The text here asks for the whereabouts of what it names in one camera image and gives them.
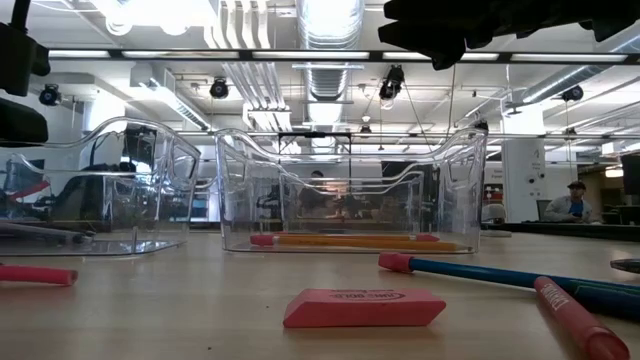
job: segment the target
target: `chair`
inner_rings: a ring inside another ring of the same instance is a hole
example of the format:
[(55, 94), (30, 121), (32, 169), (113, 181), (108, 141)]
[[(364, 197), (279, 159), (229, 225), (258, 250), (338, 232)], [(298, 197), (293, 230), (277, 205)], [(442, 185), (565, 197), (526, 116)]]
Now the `chair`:
[(551, 200), (536, 200), (536, 204), (538, 205), (538, 220), (542, 221), (544, 212), (547, 210), (547, 206), (551, 204)]

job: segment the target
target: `pencil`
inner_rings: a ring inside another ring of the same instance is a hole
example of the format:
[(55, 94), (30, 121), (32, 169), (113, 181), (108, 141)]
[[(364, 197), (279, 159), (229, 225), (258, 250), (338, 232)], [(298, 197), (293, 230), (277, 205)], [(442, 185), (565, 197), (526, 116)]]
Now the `pencil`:
[(340, 240), (373, 240), (373, 241), (440, 241), (436, 236), (426, 233), (419, 234), (302, 234), (302, 233), (278, 233), (278, 239), (309, 239), (309, 238), (334, 238)]
[(380, 254), (378, 265), (399, 272), (417, 270), (525, 288), (533, 288), (537, 278), (547, 276), (589, 311), (640, 321), (640, 286), (452, 264), (393, 253)]
[(309, 236), (307, 238), (280, 238), (277, 235), (252, 235), (251, 244), (259, 246), (339, 246), (357, 248), (398, 249), (417, 251), (468, 251), (469, 247), (449, 242), (358, 240), (337, 239), (330, 236)]

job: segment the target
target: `wooden table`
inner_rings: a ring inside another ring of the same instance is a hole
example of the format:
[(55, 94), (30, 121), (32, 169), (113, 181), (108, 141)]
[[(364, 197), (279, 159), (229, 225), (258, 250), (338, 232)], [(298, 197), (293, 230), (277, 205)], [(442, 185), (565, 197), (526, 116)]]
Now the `wooden table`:
[[(609, 268), (634, 243), (514, 234), (437, 259), (640, 284)], [(76, 286), (0, 285), (0, 358), (580, 359), (532, 291), (381, 270), (375, 255), (225, 253), (217, 234), (137, 258), (11, 258), (78, 269)], [(304, 288), (424, 287), (447, 302), (428, 327), (293, 329)], [(640, 324), (601, 317), (640, 356)]]

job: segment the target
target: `office room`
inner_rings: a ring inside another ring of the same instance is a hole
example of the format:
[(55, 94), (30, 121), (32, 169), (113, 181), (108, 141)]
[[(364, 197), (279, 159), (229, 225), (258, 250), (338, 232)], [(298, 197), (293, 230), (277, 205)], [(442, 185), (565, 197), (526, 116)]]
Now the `office room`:
[(638, 19), (1, 1), (0, 358), (637, 357)]

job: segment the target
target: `man in blue shirt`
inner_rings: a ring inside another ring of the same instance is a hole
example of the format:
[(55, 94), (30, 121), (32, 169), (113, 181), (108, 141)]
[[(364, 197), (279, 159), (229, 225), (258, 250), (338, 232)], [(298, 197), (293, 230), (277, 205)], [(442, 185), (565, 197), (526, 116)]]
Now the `man in blue shirt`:
[(570, 195), (553, 200), (544, 212), (544, 220), (553, 222), (588, 223), (591, 205), (582, 197), (587, 187), (582, 181), (574, 181), (567, 186)]

